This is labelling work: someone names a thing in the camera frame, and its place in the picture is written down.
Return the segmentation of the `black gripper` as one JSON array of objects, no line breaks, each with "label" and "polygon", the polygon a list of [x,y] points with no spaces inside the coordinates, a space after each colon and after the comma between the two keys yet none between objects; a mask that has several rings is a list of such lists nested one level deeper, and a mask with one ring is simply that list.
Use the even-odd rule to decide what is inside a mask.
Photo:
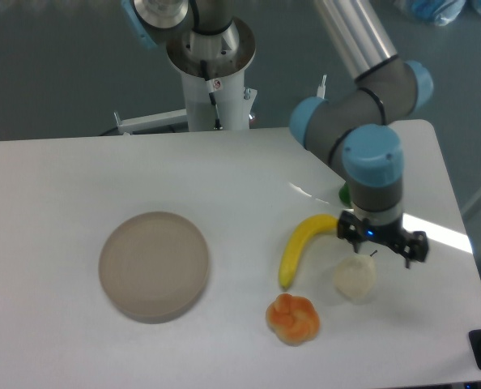
[{"label": "black gripper", "polygon": [[402,209],[390,208],[371,212],[355,208],[343,211],[337,224],[337,237],[360,251],[363,242],[392,246],[392,251],[404,258],[405,268],[413,262],[424,263],[428,256],[428,237],[424,231],[409,232],[402,228]]}]

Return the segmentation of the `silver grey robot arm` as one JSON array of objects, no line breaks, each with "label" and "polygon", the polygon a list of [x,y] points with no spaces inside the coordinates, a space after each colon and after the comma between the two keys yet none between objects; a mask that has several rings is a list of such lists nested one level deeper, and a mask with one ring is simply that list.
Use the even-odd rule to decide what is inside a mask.
[{"label": "silver grey robot arm", "polygon": [[[246,130],[251,109],[244,73],[256,51],[249,26],[230,1],[125,1],[138,37],[164,45],[181,75],[191,131]],[[294,109],[289,129],[306,150],[343,178],[352,210],[337,234],[359,248],[374,242],[407,263],[423,262],[428,238],[402,225],[404,158],[390,124],[431,97],[433,81],[420,63],[397,54],[367,1],[319,1],[317,10],[356,90],[330,104],[309,97]]]}]

